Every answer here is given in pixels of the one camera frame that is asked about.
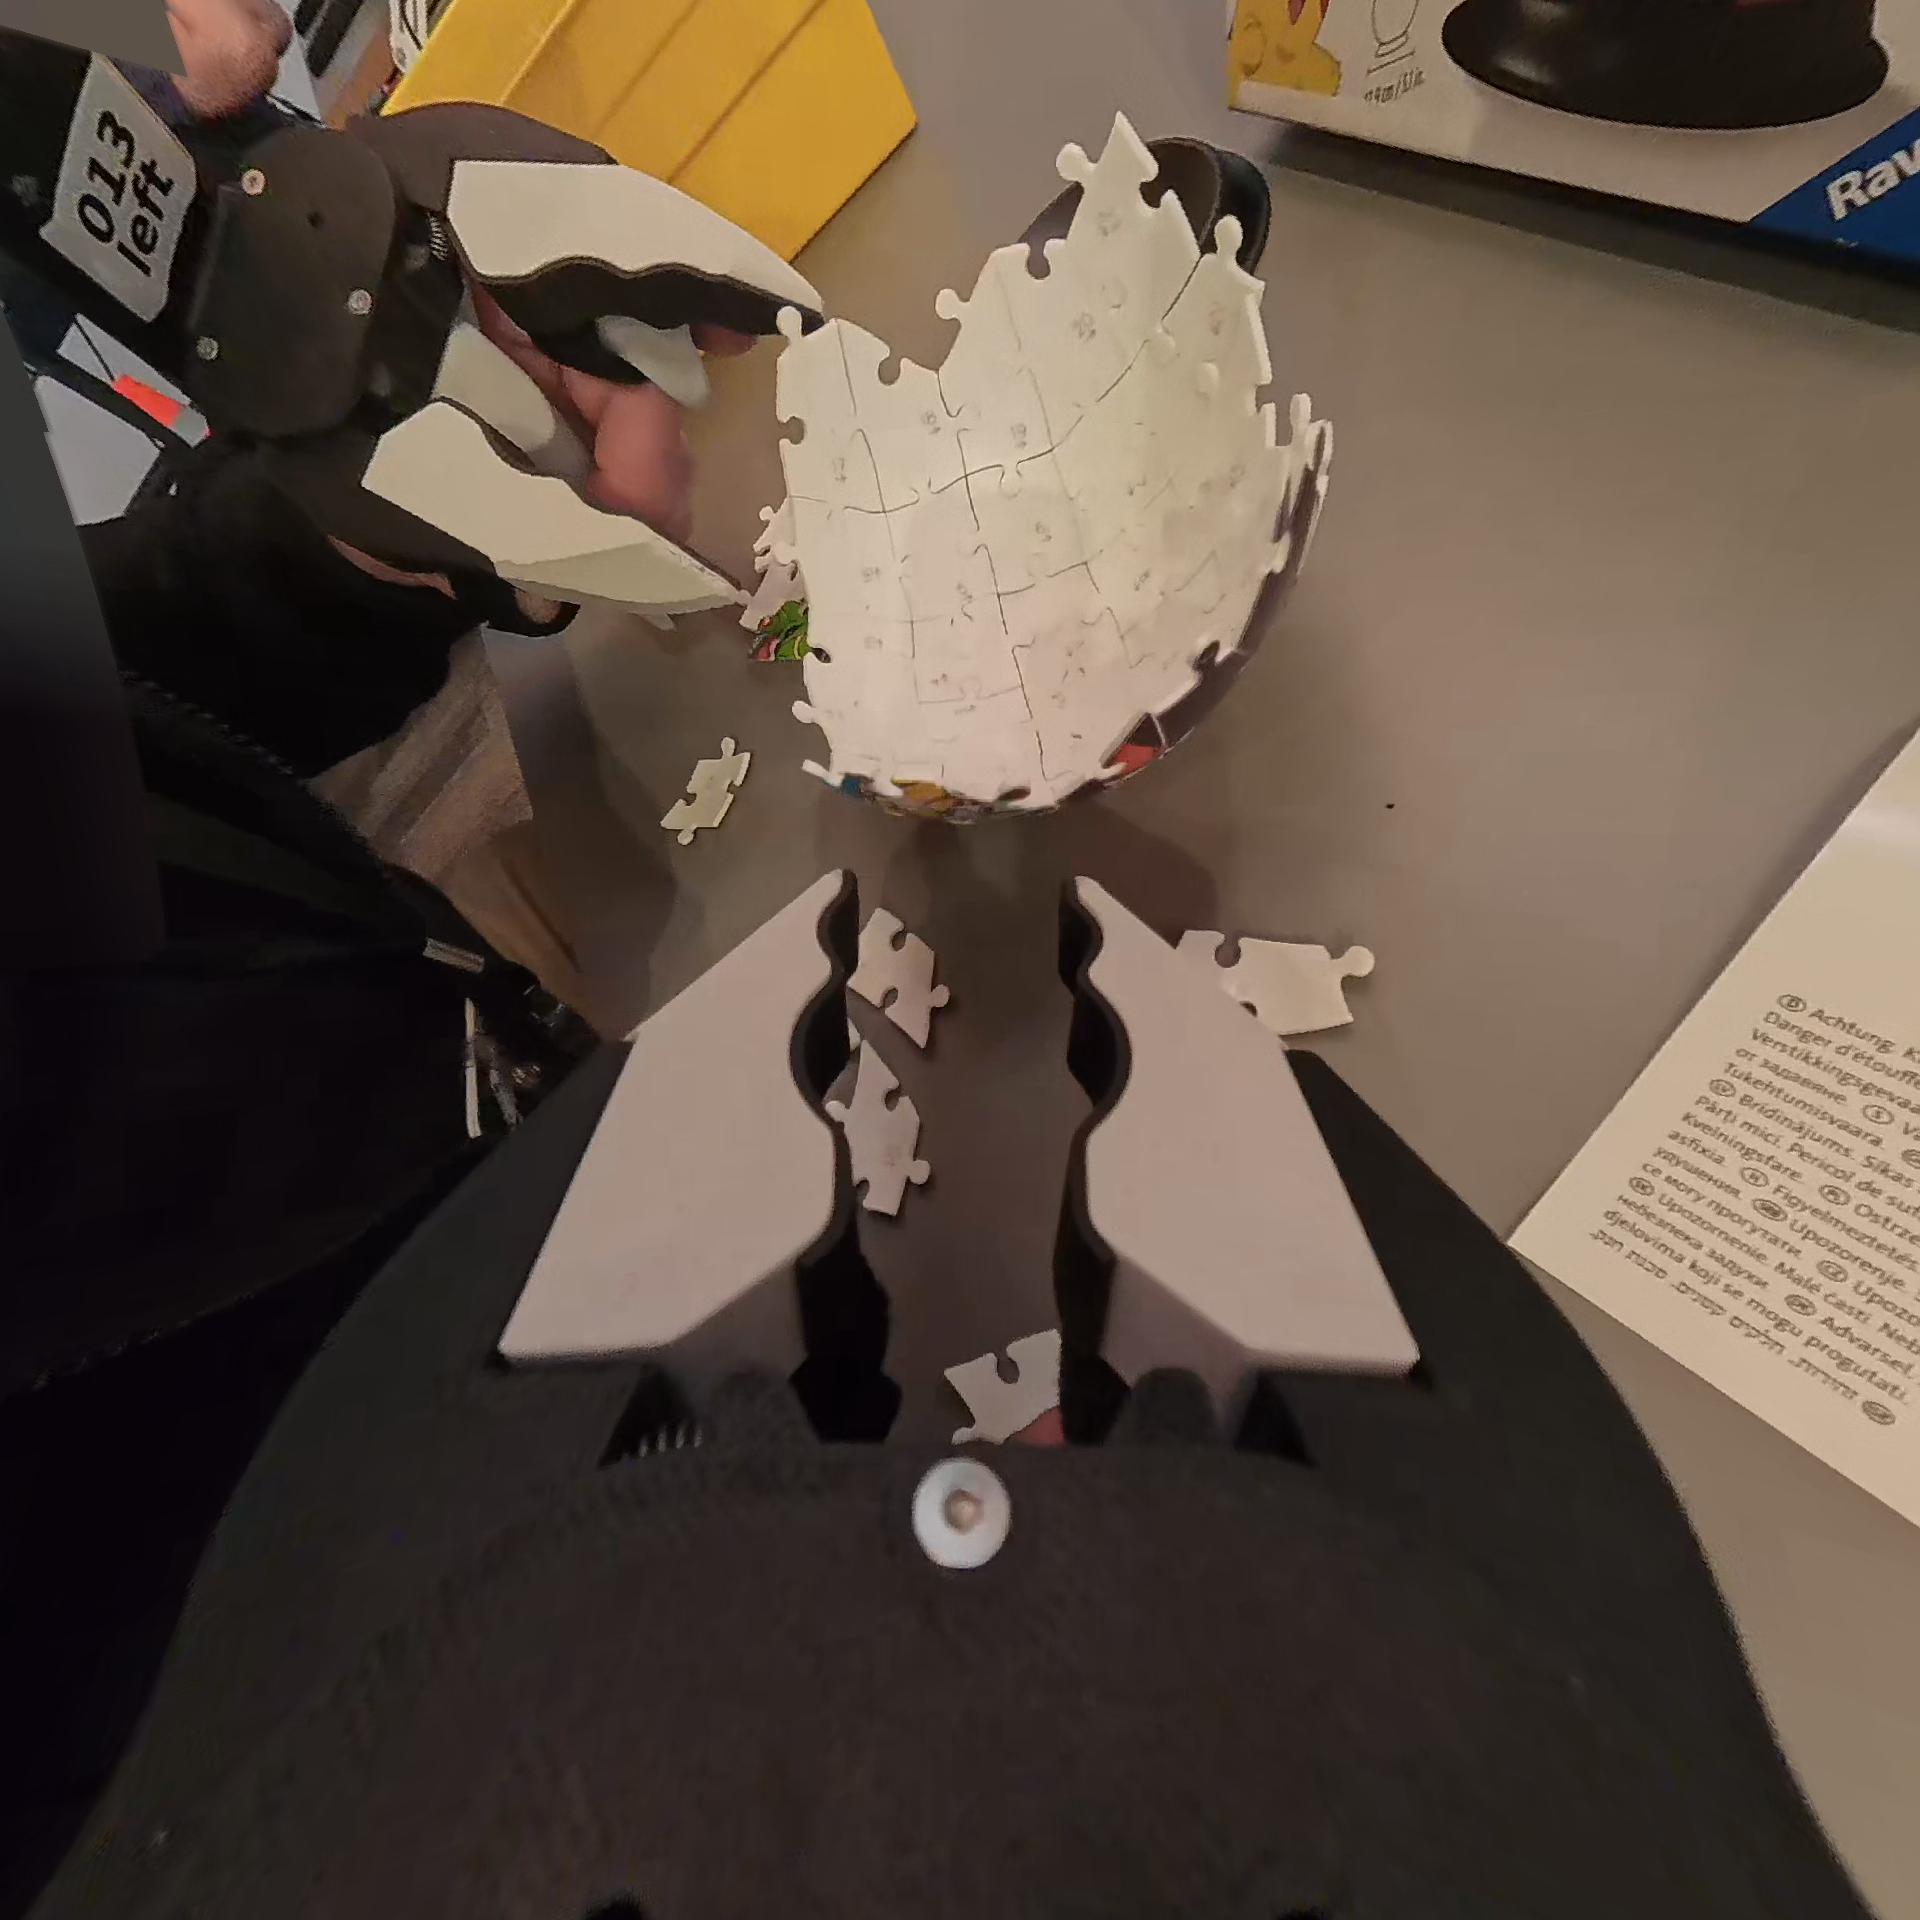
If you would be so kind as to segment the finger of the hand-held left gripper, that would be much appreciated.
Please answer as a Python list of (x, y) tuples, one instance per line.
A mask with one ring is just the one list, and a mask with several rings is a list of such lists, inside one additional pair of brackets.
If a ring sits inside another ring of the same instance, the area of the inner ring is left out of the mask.
[(486, 424), (451, 401), (433, 401), (380, 435), (364, 487), (481, 554), (498, 580), (562, 603), (747, 607), (726, 572), (645, 521), (587, 505), (562, 478), (509, 464)]
[(619, 163), (459, 158), (444, 222), (486, 298), (527, 335), (627, 317), (660, 333), (776, 335), (790, 306), (827, 322), (810, 284), (759, 238)]

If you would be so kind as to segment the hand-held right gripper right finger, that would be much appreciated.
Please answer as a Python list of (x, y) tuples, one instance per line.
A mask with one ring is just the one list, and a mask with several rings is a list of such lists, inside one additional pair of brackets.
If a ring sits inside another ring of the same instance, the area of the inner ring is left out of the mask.
[(1263, 1377), (1410, 1377), (1416, 1338), (1284, 1042), (1098, 881), (1065, 881), (1057, 927), (1088, 1097), (1054, 1240), (1067, 1434), (1109, 1434), (1158, 1370), (1229, 1430)]

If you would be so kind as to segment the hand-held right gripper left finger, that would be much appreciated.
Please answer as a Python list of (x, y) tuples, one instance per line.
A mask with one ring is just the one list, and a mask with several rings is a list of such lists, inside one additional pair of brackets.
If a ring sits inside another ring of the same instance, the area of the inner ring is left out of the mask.
[(847, 1134), (856, 877), (830, 869), (645, 1014), (504, 1324), (504, 1365), (644, 1361), (695, 1401), (787, 1381), (817, 1434), (888, 1434), (890, 1309)]

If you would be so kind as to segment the partly built white puzzle ball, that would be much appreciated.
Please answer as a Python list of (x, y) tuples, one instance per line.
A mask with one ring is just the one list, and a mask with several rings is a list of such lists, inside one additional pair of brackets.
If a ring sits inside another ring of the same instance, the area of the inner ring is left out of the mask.
[(1296, 588), (1334, 468), (1218, 254), (1151, 317), (1061, 284), (1013, 304), (1013, 244), (937, 298), (937, 369), (781, 315), (806, 775), (950, 824), (1054, 813), (1187, 739)]

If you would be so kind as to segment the person's left forearm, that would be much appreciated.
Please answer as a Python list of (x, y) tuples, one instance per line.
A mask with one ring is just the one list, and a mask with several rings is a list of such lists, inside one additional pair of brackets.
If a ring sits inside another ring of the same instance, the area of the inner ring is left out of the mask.
[(166, 496), (81, 529), (115, 658), (296, 776), (389, 739), (478, 633), (442, 588), (371, 572), (252, 450), (199, 443)]

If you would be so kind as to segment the two joined white puzzle pieces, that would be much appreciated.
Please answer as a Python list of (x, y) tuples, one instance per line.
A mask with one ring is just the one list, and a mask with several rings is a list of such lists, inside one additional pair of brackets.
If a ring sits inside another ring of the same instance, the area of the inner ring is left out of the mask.
[(1279, 1038), (1315, 1037), (1354, 1023), (1348, 986), (1372, 977), (1373, 954), (1348, 945), (1340, 954), (1312, 944), (1247, 938), (1235, 961), (1224, 965), (1226, 935), (1187, 929), (1173, 954), (1200, 968), (1224, 996), (1247, 1009)]

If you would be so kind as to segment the black round ball stand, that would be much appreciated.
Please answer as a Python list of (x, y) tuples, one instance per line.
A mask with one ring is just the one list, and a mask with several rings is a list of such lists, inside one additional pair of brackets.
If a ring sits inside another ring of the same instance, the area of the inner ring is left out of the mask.
[(1229, 288), (1263, 295), (1258, 276), (1269, 227), (1269, 175), (1242, 155), (1191, 134), (1140, 140), (1114, 129), (1118, 158), (1065, 146), (1065, 191), (1000, 252), (1013, 304), (1034, 288), (1114, 298), (1164, 317), (1206, 259), (1226, 261)]

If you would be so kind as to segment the blue cartoon puzzle box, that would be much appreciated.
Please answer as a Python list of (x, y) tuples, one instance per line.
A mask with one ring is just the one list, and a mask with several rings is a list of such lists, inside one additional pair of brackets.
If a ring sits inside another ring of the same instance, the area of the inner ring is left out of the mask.
[(1226, 97), (1917, 267), (1917, 5), (1229, 5)]

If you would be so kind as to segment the person's left hand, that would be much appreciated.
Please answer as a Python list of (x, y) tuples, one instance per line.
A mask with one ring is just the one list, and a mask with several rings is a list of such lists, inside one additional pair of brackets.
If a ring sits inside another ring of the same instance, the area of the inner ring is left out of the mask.
[(686, 546), (695, 524), (686, 411), (657, 384), (611, 384), (548, 358), (511, 322), (494, 335), (587, 450), (589, 468), (579, 485), (587, 502)]

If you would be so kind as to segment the yellow plastic bin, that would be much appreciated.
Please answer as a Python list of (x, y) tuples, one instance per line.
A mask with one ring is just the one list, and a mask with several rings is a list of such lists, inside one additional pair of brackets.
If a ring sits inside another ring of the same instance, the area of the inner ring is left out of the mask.
[(494, 105), (798, 259), (919, 114), (870, 5), (444, 5), (386, 109)]

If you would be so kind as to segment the folded paper instruction leaflet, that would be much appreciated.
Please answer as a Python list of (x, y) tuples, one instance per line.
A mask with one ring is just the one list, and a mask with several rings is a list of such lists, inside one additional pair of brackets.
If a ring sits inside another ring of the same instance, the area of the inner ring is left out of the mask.
[(1917, 739), (1510, 1245), (1917, 1522)]

